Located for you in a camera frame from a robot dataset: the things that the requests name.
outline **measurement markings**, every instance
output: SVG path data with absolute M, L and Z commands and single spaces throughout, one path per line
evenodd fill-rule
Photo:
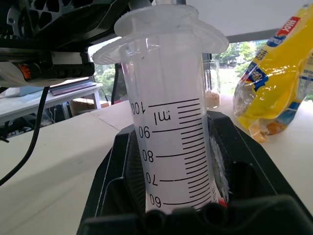
M 200 171 L 200 170 L 203 170 L 204 168 L 206 168 L 206 165 L 198 170 L 194 170 L 194 171 L 191 171 L 191 172 L 187 172 L 186 174 L 189 175 L 189 174 L 192 174 L 192 173 L 195 173 L 197 171 Z
M 178 112 L 178 114 L 184 114 L 184 113 L 188 113 L 188 112 L 193 112 L 193 111 L 197 111 L 200 110 L 201 108 L 198 109 L 192 109 L 192 110 L 187 110 L 187 111 L 182 111 L 182 112 Z
M 202 178 L 200 178 L 200 179 L 197 179 L 197 180 L 195 180 L 195 181 L 191 181 L 191 182 L 189 182 L 188 184 L 192 184 L 192 183 L 195 183 L 195 182 L 197 182 L 197 181 L 199 181 L 199 180 L 202 180 L 202 179 L 204 179 L 206 176 L 208 176 L 209 174 L 206 174 L 205 176 L 203 176 Z
M 186 129 L 186 128 L 190 128 L 190 127 L 194 127 L 194 126 L 199 126 L 201 124 L 202 123 L 199 123 L 199 124 L 196 124 L 196 125 L 192 125 L 192 126 L 185 126 L 185 127 L 181 127 L 181 128 L 170 129 L 170 130 L 153 131 L 152 133 L 167 132 L 167 131 L 177 131 L 177 130 L 182 130 L 182 129 Z
M 179 104 L 179 103 L 184 103 L 184 102 L 189 102 L 189 101 L 195 101 L 195 100 L 199 100 L 199 98 L 198 98 L 198 99 L 189 99 L 189 100 L 177 101 L 177 102 L 172 102 L 172 103 L 164 103 L 164 104 L 150 105 L 150 106 L 148 106 L 148 108 L 157 107 L 157 106 L 163 106 L 163 105 L 168 105 L 168 104 Z
M 209 194 L 210 194 L 210 193 L 206 194 L 206 195 L 203 196 L 203 197 L 200 197 L 200 198 L 198 198 L 198 199 L 196 199 L 196 200 L 189 201 L 189 202 L 181 202 L 181 203 L 163 203 L 163 204 L 164 204 L 164 205 L 184 205 L 184 204 L 189 204 L 189 203 L 197 202 L 197 201 L 199 201 L 199 200 L 205 198 L 205 197 L 206 197 L 207 195 L 209 195 Z
M 160 181 L 161 182 L 175 182 L 175 181 L 189 180 L 189 179 L 192 179 L 192 178 L 196 178 L 197 176 L 200 176 L 200 175 L 206 173 L 207 171 L 208 171 L 208 169 L 205 170 L 204 172 L 198 174 L 198 175 L 194 175 L 194 176 L 191 176 L 191 177 L 188 177 L 188 178 L 184 178 L 184 179 L 179 179 L 179 180 L 160 180 Z
M 202 147 L 202 148 L 199 148 L 197 150 L 194 150 L 194 151 L 191 151 L 191 152 L 188 152 L 188 153 L 181 153 L 181 154 L 175 154 L 175 155 L 164 155 L 164 156 L 156 156 L 156 158 L 170 158 L 170 157 L 176 157 L 176 156 L 181 156 L 181 155 L 186 155 L 186 154 L 189 154 L 189 153 L 194 153 L 194 152 L 197 152 L 199 150 L 202 150 L 204 149 L 205 147 Z
M 195 163 L 195 162 L 200 161 L 200 160 L 202 160 L 202 159 L 204 159 L 204 158 L 206 158 L 206 156 L 204 156 L 203 158 L 200 158 L 200 159 L 198 159 L 198 160 L 194 160 L 194 161 L 192 161 L 192 162 L 185 163 L 185 165 L 188 165 L 188 164 L 191 164 L 191 163 Z
M 206 201 L 209 200 L 210 198 L 211 198 L 211 196 L 209 196 L 209 197 L 208 197 L 207 199 L 205 199 L 203 202 L 206 202 Z M 193 205 L 192 207 L 196 207 L 196 206 L 202 204 L 203 202 L 200 202 L 200 203 L 198 203 L 198 204 L 195 204 L 195 205 Z
M 201 144 L 204 144 L 204 142 L 199 143 L 199 144 L 196 144 L 196 145 L 193 145 L 193 146 L 190 146 L 190 147 L 183 148 L 183 150 L 189 149 L 189 148 L 194 148 L 194 147 L 197 147 L 197 146 L 199 146 L 199 145 L 201 145 Z
M 205 192 L 207 192 L 207 190 L 205 190 L 205 191 L 203 191 L 203 192 L 201 192 L 201 193 L 198 193 L 197 195 L 190 196 L 189 198 L 193 198 L 193 197 L 199 196 L 199 195 L 201 195 L 201 194 L 203 194 L 203 193 L 205 193 Z
M 199 135 L 202 135 L 202 134 L 203 134 L 203 132 L 201 132 L 200 134 L 194 135 L 194 136 L 184 137 L 184 138 L 181 138 L 181 139 L 185 140 L 185 139 L 189 139 L 189 138 L 192 138 L 192 137 L 195 137 L 195 136 L 199 136 Z
M 191 121 L 183 121 L 183 122 L 180 122 L 180 124 L 185 124 L 185 123 L 189 123 L 189 122 L 193 122 L 193 121 L 199 121 L 199 120 L 201 120 L 201 118 L 191 120 Z
M 198 104 L 186 105 L 186 106 L 180 106 L 180 107 L 177 107 L 177 108 L 178 108 L 178 109 L 182 109 L 182 108 L 187 108 L 187 107 L 196 106 L 196 105 L 200 105 L 200 103 L 198 103 Z
M 200 165 L 202 165 L 202 164 L 204 164 L 204 163 L 206 163 L 206 160 L 205 160 L 203 163 L 200 163 L 200 164 L 198 164 L 198 165 L 194 165 L 194 166 L 191 166 L 191 167 L 187 167 L 186 170 L 189 170 L 189 169 L 191 169 L 191 168 L 195 168 L 195 167 L 200 166 Z
M 199 185 L 202 185 L 202 184 L 204 184 L 206 181 L 208 181 L 209 180 L 209 178 L 207 178 L 205 181 L 203 181 L 203 182 L 201 182 L 200 184 L 197 184 L 197 185 L 194 185 L 194 186 L 191 186 L 191 187 L 188 187 L 188 188 L 195 188 L 195 187 L 197 187 L 197 186 L 199 186 Z
M 203 207 L 205 207 L 207 204 L 205 204 L 204 206 L 202 206 L 202 207 L 199 207 L 198 209 L 196 209 L 196 211 L 199 211 L 199 210 L 201 210 Z
M 200 139 L 197 139 L 197 140 L 195 140 L 195 141 L 185 142 L 185 143 L 182 143 L 182 144 L 193 143 L 193 142 L 196 142 L 196 141 L 200 141 L 200 140 L 202 140 L 202 139 L 204 139 L 204 137 L 202 137 L 202 138 L 200 138 Z
M 189 193 L 193 193 L 193 192 L 197 192 L 197 191 L 200 191 L 201 189 L 204 189 L 206 186 L 208 186 L 210 183 L 207 183 L 205 186 L 203 186 L 202 188 L 199 188 L 199 189 L 197 189 L 197 190 L 194 190 L 194 191 L 191 191 L 191 192 L 189 192 Z
M 194 114 L 194 115 L 179 117 L 178 119 L 187 118 L 187 117 L 190 118 L 190 117 L 194 117 L 194 116 L 198 116 L 198 115 L 201 115 L 201 114 Z
M 198 154 L 198 155 L 196 155 L 196 156 L 193 156 L 193 157 L 185 158 L 185 160 L 188 160 L 188 159 L 191 159 L 191 158 L 195 158 L 195 157 L 197 157 L 197 156 L 200 156 L 200 155 L 203 154 L 203 153 L 200 153 L 200 154 Z
M 203 127 L 199 128 L 199 129 L 197 129 L 197 130 L 183 132 L 183 133 L 181 133 L 181 135 L 183 135 L 183 134 L 188 134 L 188 133 L 195 132 L 195 131 L 199 131 L 199 130 L 202 130 L 202 129 L 203 129 Z

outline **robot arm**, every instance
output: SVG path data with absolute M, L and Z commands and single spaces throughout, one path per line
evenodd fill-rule
M 88 47 L 115 37 L 129 0 L 0 0 L 0 86 L 92 76 Z

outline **black plastic holder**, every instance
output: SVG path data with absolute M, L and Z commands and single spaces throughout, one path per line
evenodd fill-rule
M 208 204 L 145 213 L 146 191 L 134 127 L 123 129 L 93 180 L 78 234 L 313 234 L 313 218 L 260 144 L 229 117 L 208 111 L 209 134 L 222 153 L 227 208 Z

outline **plastic measuring cylinder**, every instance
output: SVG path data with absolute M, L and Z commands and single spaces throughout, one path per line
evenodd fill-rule
M 210 158 L 201 52 L 228 40 L 198 20 L 195 8 L 158 5 L 115 24 L 123 37 L 99 51 L 97 64 L 122 63 L 147 191 L 147 210 L 171 213 L 217 202 Z

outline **white wall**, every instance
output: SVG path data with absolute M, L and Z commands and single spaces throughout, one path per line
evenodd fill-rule
M 187 0 L 226 36 L 276 29 L 308 0 Z

